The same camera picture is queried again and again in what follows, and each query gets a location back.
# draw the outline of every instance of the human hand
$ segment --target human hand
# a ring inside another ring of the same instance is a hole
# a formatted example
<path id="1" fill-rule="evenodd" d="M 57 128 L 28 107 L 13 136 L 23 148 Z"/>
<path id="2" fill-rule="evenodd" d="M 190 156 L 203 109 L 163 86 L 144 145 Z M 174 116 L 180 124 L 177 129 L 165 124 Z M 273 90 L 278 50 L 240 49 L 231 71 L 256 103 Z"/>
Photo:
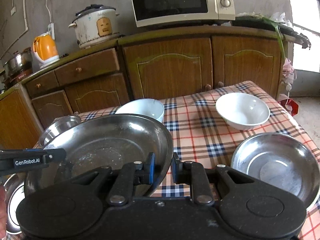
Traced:
<path id="1" fill-rule="evenodd" d="M 5 190 L 4 186 L 0 185 L 0 238 L 5 237 L 6 235 L 6 223 L 7 223 L 7 214 L 5 206 Z"/>

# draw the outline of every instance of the microwave knob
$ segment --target microwave knob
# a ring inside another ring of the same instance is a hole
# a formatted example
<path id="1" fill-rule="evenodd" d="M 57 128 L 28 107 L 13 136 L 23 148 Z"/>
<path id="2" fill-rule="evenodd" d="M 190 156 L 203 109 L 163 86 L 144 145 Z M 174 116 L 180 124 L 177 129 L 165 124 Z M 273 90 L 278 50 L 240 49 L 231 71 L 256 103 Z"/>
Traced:
<path id="1" fill-rule="evenodd" d="M 231 5 L 230 0 L 220 0 L 220 3 L 223 7 L 229 7 Z"/>

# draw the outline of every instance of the rice cooker label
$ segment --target rice cooker label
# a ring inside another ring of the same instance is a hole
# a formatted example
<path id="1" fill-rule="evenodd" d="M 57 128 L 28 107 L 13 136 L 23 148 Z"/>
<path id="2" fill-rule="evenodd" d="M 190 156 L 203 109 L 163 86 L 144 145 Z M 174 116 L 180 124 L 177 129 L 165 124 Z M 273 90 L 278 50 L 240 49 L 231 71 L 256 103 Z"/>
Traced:
<path id="1" fill-rule="evenodd" d="M 40 164 L 40 158 L 29 157 L 27 159 L 13 159 L 13 164 L 15 167 Z"/>
<path id="2" fill-rule="evenodd" d="M 112 34 L 110 19 L 102 17 L 97 21 L 97 29 L 100 37 Z"/>

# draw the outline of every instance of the wooden knob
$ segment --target wooden knob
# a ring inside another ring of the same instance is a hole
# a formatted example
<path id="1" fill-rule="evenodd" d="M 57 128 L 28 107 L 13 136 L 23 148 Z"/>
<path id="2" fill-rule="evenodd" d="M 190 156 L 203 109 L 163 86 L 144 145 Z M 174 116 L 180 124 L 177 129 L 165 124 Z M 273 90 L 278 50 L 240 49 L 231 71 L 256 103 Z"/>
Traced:
<path id="1" fill-rule="evenodd" d="M 205 87 L 204 87 L 204 91 L 209 91 L 211 89 L 212 89 L 212 87 L 211 87 L 210 84 L 206 84 Z"/>
<path id="2" fill-rule="evenodd" d="M 219 82 L 218 82 L 218 88 L 223 88 L 223 87 L 224 87 L 223 82 L 219 81 Z"/>

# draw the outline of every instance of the kettle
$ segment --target kettle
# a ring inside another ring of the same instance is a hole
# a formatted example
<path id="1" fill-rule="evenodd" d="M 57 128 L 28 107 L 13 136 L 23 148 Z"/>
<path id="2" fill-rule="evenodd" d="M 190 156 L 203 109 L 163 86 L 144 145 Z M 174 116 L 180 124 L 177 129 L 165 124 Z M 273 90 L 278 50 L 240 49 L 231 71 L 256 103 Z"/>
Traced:
<path id="1" fill-rule="evenodd" d="M 40 67 L 45 67 L 59 60 L 56 44 L 48 33 L 43 33 L 36 37 L 32 49 Z"/>

